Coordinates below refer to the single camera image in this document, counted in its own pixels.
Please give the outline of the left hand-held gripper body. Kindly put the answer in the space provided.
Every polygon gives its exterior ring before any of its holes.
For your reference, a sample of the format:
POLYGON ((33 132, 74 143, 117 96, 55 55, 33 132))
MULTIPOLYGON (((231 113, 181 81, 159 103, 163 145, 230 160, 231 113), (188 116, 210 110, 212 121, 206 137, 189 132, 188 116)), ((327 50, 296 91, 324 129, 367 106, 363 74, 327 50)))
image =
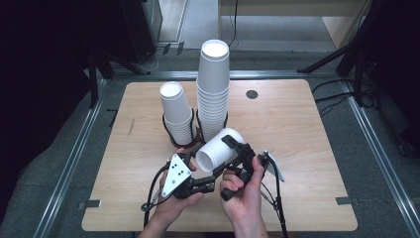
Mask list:
POLYGON ((177 199, 184 199, 192 194, 213 192, 215 177, 193 178, 189 168, 192 155, 174 154, 168 165, 166 179, 161 190, 161 196, 168 198, 173 195, 177 199))

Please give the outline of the black wire cup holder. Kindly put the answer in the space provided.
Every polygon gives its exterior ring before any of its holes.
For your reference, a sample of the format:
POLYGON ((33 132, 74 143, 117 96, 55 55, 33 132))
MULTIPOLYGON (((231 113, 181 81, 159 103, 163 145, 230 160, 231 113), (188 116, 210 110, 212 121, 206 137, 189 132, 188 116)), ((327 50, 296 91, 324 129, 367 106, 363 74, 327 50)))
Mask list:
POLYGON ((175 148, 186 148, 186 149, 188 149, 188 148, 192 148, 197 143, 206 144, 206 141, 204 140, 204 137, 202 135, 203 131, 202 131, 202 128, 201 128, 200 119, 198 117, 198 112, 194 111, 194 109, 191 109, 191 118, 188 121, 190 135, 189 135, 189 139, 188 139, 187 143, 183 143, 183 144, 178 144, 177 143, 177 141, 173 137, 171 131, 169 130, 169 123, 166 121, 164 115, 161 115, 161 122, 162 122, 164 130, 166 131, 166 133, 169 137, 169 140, 170 140, 171 144, 175 148))

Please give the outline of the grey tape strip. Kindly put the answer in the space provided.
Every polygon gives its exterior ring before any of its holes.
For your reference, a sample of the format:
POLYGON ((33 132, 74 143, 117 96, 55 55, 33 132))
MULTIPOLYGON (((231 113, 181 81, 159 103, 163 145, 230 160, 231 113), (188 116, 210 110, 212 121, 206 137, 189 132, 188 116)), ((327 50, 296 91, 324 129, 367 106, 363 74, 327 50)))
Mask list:
POLYGON ((86 200, 77 205, 78 210, 85 210, 86 208, 99 207, 101 205, 100 199, 86 200))
POLYGON ((337 197, 336 198, 336 202, 338 205, 359 205, 360 202, 357 198, 351 198, 349 196, 342 196, 342 197, 337 197))

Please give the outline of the white paper cup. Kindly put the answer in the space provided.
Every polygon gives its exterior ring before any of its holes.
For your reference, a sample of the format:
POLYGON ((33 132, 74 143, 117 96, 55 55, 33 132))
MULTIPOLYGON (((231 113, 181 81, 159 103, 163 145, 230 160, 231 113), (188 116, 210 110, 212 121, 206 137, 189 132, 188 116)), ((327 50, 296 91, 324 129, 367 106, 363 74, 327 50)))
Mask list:
POLYGON ((223 163, 231 162, 236 156, 231 149, 222 141, 225 136, 231 136, 237 142, 244 144, 244 138, 234 129, 224 128, 213 139, 202 146, 195 155, 196 163, 205 173, 211 173, 223 163))

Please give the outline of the black tripod stand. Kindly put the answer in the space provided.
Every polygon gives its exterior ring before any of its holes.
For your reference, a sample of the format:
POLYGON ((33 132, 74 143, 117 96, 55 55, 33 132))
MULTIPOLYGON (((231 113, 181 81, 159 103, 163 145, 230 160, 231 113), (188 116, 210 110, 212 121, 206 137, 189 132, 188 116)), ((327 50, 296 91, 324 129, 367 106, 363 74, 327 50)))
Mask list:
POLYGON ((380 14, 384 11, 388 0, 372 0, 372 6, 367 13, 365 20, 357 30, 353 38, 343 47, 316 61, 315 63, 298 69, 297 73, 311 73, 325 64, 341 57, 336 68, 337 76, 347 76, 353 67, 356 68, 354 81, 354 98, 360 107, 363 106, 362 86, 364 81, 364 69, 366 65, 366 53, 368 45, 377 33, 380 14))

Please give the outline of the short stack of white cups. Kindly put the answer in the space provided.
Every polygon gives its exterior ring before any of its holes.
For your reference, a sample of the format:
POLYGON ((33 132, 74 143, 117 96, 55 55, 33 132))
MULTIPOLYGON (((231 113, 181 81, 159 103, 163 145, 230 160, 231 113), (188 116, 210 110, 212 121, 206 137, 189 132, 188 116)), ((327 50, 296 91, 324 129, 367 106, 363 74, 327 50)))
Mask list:
POLYGON ((160 87, 159 93, 163 109, 163 123, 172 141, 178 146, 192 143, 194 140, 193 110, 182 85, 176 81, 166 82, 160 87))

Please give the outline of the black metal stand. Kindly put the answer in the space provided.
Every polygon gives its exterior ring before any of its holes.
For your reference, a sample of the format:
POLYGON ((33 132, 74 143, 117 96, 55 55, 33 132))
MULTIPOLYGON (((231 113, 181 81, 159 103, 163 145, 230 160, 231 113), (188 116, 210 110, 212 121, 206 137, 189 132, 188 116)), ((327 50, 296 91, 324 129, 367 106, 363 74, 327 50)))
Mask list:
POLYGON ((93 108, 99 100, 97 71, 99 71, 100 74, 106 79, 112 79, 114 76, 114 70, 106 56, 106 53, 101 49, 92 49, 88 57, 91 108, 93 108))

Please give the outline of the person's right hand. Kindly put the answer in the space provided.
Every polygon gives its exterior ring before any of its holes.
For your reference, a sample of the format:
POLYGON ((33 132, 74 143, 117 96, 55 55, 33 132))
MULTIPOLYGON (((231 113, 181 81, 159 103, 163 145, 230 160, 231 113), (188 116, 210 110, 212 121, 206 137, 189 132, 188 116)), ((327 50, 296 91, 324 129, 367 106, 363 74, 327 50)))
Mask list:
POLYGON ((237 195, 222 202, 222 207, 231 223, 240 220, 262 220, 261 183, 264 168, 257 156, 253 158, 254 173, 247 185, 235 175, 225 170, 220 188, 236 191, 237 195))

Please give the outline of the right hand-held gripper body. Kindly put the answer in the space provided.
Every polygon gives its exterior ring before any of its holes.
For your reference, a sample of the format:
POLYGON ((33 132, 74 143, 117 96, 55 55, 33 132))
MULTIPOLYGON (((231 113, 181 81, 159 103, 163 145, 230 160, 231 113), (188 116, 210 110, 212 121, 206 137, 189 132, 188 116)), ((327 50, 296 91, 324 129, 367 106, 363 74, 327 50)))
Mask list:
POLYGON ((237 153, 237 157, 231 163, 224 165, 222 171, 233 171, 244 185, 247 185, 254 173, 253 158, 257 156, 264 170, 275 176, 276 197, 280 198, 279 183, 284 181, 284 178, 276 159, 268 151, 263 151, 261 154, 256 155, 249 144, 238 144, 234 147, 234 150, 237 153))

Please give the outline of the person's left hand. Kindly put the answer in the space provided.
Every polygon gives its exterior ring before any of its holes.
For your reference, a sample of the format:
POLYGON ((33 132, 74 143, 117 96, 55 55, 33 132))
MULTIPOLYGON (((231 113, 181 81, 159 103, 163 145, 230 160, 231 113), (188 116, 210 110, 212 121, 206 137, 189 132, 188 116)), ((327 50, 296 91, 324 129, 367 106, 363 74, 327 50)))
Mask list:
POLYGON ((204 194, 201 192, 194 193, 184 199, 177 199, 173 196, 160 196, 158 199, 159 205, 153 214, 152 221, 156 221, 161 225, 171 224, 180 216, 185 208, 198 203, 203 198, 204 194))

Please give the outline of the black cabinet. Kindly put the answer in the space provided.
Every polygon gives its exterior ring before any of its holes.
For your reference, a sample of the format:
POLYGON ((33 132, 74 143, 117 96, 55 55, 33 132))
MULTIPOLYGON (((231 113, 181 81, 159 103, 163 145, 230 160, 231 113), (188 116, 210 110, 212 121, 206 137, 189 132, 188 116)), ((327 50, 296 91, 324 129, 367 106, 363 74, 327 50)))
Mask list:
POLYGON ((131 42, 135 52, 135 62, 157 50, 163 16, 159 0, 120 0, 131 42))

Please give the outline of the tall stack of white cups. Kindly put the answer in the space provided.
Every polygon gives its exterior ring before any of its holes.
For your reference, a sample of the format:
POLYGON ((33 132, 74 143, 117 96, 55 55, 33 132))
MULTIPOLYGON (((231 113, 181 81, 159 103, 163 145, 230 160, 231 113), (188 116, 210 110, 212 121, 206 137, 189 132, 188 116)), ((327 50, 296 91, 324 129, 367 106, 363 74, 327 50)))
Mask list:
POLYGON ((208 40, 201 47, 196 79, 197 116, 205 142, 226 126, 230 87, 229 53, 228 45, 220 40, 208 40))

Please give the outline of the aluminium frame rail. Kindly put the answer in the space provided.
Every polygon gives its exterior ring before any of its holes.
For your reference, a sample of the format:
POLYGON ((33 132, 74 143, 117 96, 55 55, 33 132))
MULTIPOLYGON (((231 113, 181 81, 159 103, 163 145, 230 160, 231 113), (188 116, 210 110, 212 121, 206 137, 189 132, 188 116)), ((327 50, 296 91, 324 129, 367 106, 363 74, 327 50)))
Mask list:
POLYGON ((349 103, 409 232, 413 238, 420 238, 420 213, 394 169, 378 134, 372 127, 367 111, 358 104, 355 98, 350 98, 349 103))
MULTIPOLYGON (((127 79, 132 81, 171 81, 195 80, 197 71, 154 71, 148 74, 135 74, 130 71, 116 72, 115 79, 127 79)), ((320 70, 310 73, 300 73, 297 70, 231 70, 231 79, 290 79, 290 78, 335 78, 337 74, 333 70, 320 70)))
POLYGON ((70 151, 64 168, 60 174, 60 177, 55 185, 52 195, 48 201, 46 209, 42 215, 41 220, 38 223, 37 229, 33 235, 33 238, 48 238, 50 231, 53 227, 55 218, 60 210, 65 195, 70 186, 71 180, 77 168, 81 154, 85 148, 87 140, 90 136, 93 125, 99 114, 100 108, 103 103, 102 96, 106 92, 108 82, 106 79, 101 79, 99 82, 98 92, 100 98, 98 101, 88 110, 87 116, 82 124, 76 141, 70 151))

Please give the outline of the light wooden desk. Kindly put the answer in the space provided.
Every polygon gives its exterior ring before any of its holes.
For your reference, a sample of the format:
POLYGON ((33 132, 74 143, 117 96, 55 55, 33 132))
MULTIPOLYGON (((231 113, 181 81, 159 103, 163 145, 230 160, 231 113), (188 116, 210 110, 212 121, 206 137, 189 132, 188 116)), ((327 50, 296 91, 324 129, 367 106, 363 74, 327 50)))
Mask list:
POLYGON ((372 0, 239 0, 239 16, 321 17, 336 49, 346 44, 372 0))

